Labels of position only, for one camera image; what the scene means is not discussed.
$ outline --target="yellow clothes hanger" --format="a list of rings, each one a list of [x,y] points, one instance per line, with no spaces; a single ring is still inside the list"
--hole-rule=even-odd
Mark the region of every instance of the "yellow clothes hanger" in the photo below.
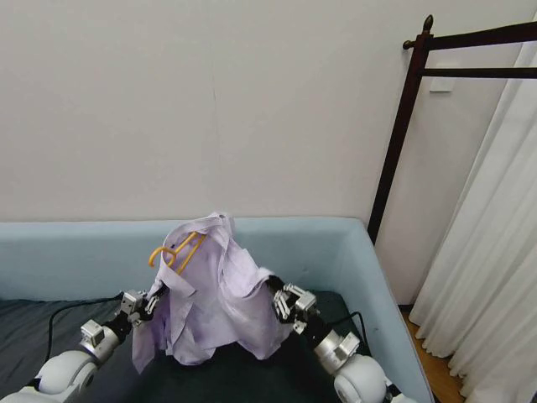
[[[183,242],[181,242],[181,244],[175,249],[166,248],[165,246],[159,246],[153,251],[153,253],[151,253],[151,256],[149,256],[149,262],[148,262],[149,266],[154,267],[154,259],[157,257],[159,253],[165,252],[167,254],[171,254],[171,260],[169,262],[166,262],[166,260],[164,260],[164,262],[169,268],[172,268],[171,266],[173,266],[173,264],[175,263],[175,260],[177,259],[177,254],[179,254],[179,252],[183,250],[183,248],[192,239],[198,236],[199,236],[198,242],[196,242],[196,245],[194,245],[194,248],[192,248],[192,250],[186,256],[186,259],[183,261],[183,263],[181,263],[179,268],[176,270],[176,273],[180,275],[185,269],[186,265],[188,265],[188,262],[190,262],[190,260],[192,259],[192,256],[194,256],[194,254],[196,253],[196,250],[200,248],[201,243],[205,240],[206,238],[205,234],[200,234],[194,231],[193,233],[190,233],[190,235],[186,237],[186,239]]]

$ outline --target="lavender shirt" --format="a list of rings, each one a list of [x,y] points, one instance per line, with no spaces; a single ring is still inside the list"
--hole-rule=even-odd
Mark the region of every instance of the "lavender shirt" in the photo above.
[[[180,225],[164,246],[173,249],[192,231],[206,234],[181,275],[175,273],[197,239],[184,248],[169,268],[160,260],[151,296],[164,283],[169,292],[160,300],[151,322],[134,329],[133,363],[138,372],[164,350],[185,365],[209,359],[219,346],[238,342],[257,359],[274,353],[289,336],[271,307],[264,281],[272,274],[259,268],[246,249],[232,239],[232,219],[213,213]]]

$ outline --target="black cable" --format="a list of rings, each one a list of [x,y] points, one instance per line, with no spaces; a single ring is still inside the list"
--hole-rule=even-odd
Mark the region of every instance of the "black cable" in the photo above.
[[[109,298],[97,298],[95,300],[80,301],[80,302],[77,302],[77,303],[74,303],[74,304],[71,304],[71,305],[68,305],[68,306],[63,306],[59,310],[54,312],[52,315],[50,315],[50,319],[49,319],[49,343],[48,343],[48,346],[47,346],[47,355],[45,356],[44,361],[47,362],[50,359],[50,354],[52,352],[52,331],[53,331],[53,326],[54,326],[54,318],[55,318],[56,315],[58,315],[60,312],[66,310],[66,309],[75,308],[77,306],[102,304],[103,302],[110,302],[110,301],[120,301],[122,298],[123,298],[123,292],[120,292],[116,296],[112,296],[112,297],[109,297]]]
[[[364,344],[366,345],[366,347],[369,350],[368,335],[366,334],[366,327],[363,324],[363,316],[362,316],[362,313],[360,313],[360,311],[354,311],[350,315],[347,315],[346,317],[343,317],[342,319],[339,319],[339,320],[334,321],[334,322],[330,322],[328,324],[331,325],[331,326],[339,325],[340,323],[343,323],[345,321],[348,321],[349,319],[354,318],[356,315],[358,315],[360,317],[360,325],[362,326],[363,342],[364,342]]]

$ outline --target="white curtain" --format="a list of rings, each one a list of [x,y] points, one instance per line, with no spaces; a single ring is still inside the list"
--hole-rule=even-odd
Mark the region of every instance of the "white curtain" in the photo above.
[[[537,66],[537,45],[517,66]],[[410,314],[467,403],[537,390],[537,80],[509,81]]]

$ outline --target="dark gray bed sheet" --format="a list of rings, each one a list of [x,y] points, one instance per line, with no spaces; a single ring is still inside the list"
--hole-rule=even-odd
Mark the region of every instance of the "dark gray bed sheet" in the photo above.
[[[343,299],[316,292],[322,317],[335,321],[348,315]],[[43,364],[47,324],[52,312],[72,302],[0,301],[0,398],[28,383]],[[88,319],[109,319],[117,302],[79,306],[55,320],[52,355],[74,348],[80,326]],[[358,335],[352,321],[335,326],[340,334]],[[132,338],[116,349],[79,401],[151,402],[330,402],[339,401],[333,379],[320,367],[304,341],[292,334],[280,350],[264,361],[237,344],[217,349],[202,365],[185,367],[158,357],[138,375],[131,362]]]

